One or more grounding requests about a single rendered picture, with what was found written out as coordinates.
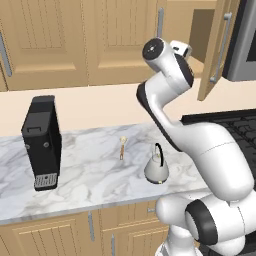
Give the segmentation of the black stove hob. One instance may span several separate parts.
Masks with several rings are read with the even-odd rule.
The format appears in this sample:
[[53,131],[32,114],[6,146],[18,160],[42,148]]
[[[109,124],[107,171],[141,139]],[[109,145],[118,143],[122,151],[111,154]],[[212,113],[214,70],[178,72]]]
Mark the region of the black stove hob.
[[225,127],[245,155],[256,182],[256,108],[183,115],[181,122],[183,124],[211,122]]

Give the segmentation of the wooden base cabinet door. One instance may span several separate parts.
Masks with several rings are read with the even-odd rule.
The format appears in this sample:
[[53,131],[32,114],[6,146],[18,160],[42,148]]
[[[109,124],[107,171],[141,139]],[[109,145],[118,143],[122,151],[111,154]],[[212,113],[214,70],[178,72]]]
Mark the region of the wooden base cabinet door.
[[99,227],[78,213],[0,226],[0,256],[102,256]]
[[140,225],[111,230],[102,234],[103,256],[111,255],[111,235],[115,235],[115,256],[154,256],[167,237],[167,226]]

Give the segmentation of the open wooden cabinet carcass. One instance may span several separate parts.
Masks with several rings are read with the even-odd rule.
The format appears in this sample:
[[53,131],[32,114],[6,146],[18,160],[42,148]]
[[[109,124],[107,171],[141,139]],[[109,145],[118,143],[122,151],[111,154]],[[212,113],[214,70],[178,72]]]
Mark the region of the open wooden cabinet carcass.
[[188,59],[196,78],[202,76],[217,0],[167,0],[163,38],[192,47]]

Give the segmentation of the open wooden cabinet door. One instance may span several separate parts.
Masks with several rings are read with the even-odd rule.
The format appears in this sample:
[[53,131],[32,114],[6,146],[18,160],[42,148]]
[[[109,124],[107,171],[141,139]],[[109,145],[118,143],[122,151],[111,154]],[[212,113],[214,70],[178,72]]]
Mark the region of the open wooden cabinet door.
[[220,70],[217,78],[217,82],[222,77],[222,72],[225,65],[225,60],[236,21],[237,11],[239,9],[240,0],[217,0],[212,27],[210,31],[206,58],[204,62],[204,69],[201,77],[200,87],[198,91],[198,100],[203,101],[212,91],[217,84],[210,83],[210,78],[215,74],[216,66],[218,62],[219,52],[221,48],[221,42],[225,31],[226,22],[224,21],[224,14],[232,12],[232,19],[229,27],[229,32],[224,48],[224,53],[220,65]]

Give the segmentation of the small brown corkscrew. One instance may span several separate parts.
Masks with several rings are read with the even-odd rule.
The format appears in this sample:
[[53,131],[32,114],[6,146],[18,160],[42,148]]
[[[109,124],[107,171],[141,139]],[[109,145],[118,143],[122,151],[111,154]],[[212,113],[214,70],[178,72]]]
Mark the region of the small brown corkscrew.
[[120,137],[120,142],[121,142],[121,149],[120,149],[120,160],[123,160],[124,157],[124,145],[127,142],[127,137],[126,136],[121,136]]

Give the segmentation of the wooden drawer front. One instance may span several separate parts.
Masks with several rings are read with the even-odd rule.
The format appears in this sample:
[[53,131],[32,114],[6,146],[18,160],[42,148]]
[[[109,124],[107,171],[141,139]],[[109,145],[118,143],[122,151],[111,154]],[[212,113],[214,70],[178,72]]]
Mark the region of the wooden drawer front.
[[160,226],[156,213],[148,213],[147,208],[155,208],[156,201],[145,201],[100,210],[101,227],[103,230],[114,228],[155,225]]

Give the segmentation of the black coffee machine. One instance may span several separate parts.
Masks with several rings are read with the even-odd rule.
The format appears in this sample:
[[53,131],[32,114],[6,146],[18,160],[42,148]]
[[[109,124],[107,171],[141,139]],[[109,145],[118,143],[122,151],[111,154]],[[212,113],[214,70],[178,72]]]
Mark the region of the black coffee machine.
[[21,133],[34,174],[34,189],[55,189],[60,175],[62,137],[53,95],[32,99]]

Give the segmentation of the grey microwave oven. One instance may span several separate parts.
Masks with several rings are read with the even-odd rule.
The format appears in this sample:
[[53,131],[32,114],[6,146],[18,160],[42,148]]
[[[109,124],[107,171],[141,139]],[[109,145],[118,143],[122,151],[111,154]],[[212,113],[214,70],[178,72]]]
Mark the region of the grey microwave oven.
[[256,80],[256,0],[240,1],[222,76]]

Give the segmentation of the wooden wall cabinet door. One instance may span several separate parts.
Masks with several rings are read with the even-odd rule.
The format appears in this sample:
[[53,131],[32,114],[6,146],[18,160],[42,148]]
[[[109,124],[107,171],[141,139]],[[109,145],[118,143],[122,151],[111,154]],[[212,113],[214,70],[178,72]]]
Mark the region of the wooden wall cabinet door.
[[0,0],[7,88],[88,84],[81,0]]
[[90,85],[133,84],[153,71],[142,58],[157,36],[166,0],[86,0],[85,25]]

